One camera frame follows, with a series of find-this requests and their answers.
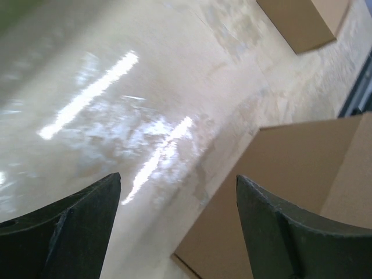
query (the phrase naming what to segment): brown box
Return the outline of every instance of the brown box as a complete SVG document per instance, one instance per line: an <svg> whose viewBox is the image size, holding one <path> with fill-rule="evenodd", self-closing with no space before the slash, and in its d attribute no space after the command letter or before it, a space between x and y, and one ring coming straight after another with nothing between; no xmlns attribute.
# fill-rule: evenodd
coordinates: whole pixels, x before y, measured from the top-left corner
<svg viewBox="0 0 372 279"><path fill-rule="evenodd" d="M350 0L257 0L296 53L336 39Z"/></svg>
<svg viewBox="0 0 372 279"><path fill-rule="evenodd" d="M237 174L309 211L372 228L372 113L261 129L173 255L191 278L253 278Z"/></svg>

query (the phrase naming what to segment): tile floor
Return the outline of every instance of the tile floor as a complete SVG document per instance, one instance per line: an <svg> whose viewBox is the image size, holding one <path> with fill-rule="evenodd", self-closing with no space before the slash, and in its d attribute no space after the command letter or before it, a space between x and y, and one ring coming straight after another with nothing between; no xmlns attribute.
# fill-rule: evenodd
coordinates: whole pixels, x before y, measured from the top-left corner
<svg viewBox="0 0 372 279"><path fill-rule="evenodd" d="M335 117L371 46L363 0L301 56L254 0L43 2L0 36L0 221L119 171L101 278L186 278L169 255L257 128Z"/></svg>

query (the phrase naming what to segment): black object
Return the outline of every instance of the black object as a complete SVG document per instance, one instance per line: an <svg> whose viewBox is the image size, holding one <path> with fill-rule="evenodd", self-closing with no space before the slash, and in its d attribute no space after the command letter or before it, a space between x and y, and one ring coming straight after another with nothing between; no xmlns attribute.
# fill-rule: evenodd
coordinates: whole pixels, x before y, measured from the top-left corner
<svg viewBox="0 0 372 279"><path fill-rule="evenodd" d="M301 209L238 176L237 200L255 279L372 278L372 231Z"/></svg>
<svg viewBox="0 0 372 279"><path fill-rule="evenodd" d="M120 175L0 224L1 279L99 278L120 198Z"/></svg>
<svg viewBox="0 0 372 279"><path fill-rule="evenodd" d="M372 111L372 50L338 117L349 117Z"/></svg>

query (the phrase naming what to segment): floor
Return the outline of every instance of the floor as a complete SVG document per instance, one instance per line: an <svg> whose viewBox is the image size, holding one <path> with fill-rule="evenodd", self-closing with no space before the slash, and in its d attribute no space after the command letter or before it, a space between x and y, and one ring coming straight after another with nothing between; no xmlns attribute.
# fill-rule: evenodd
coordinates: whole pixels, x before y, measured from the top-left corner
<svg viewBox="0 0 372 279"><path fill-rule="evenodd" d="M119 171L101 278L186 278L169 255L257 128L335 117L371 34L364 0L301 56L254 0L38 4L0 37L0 221Z"/></svg>

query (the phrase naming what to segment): shiny floor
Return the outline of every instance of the shiny floor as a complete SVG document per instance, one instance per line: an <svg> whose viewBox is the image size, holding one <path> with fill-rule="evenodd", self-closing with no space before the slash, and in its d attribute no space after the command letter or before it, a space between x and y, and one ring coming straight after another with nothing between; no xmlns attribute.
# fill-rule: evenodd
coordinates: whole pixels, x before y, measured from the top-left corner
<svg viewBox="0 0 372 279"><path fill-rule="evenodd" d="M101 278L186 278L169 255L257 128L335 117L371 46L364 0L301 56L254 0L41 2L0 37L0 221L119 171Z"/></svg>

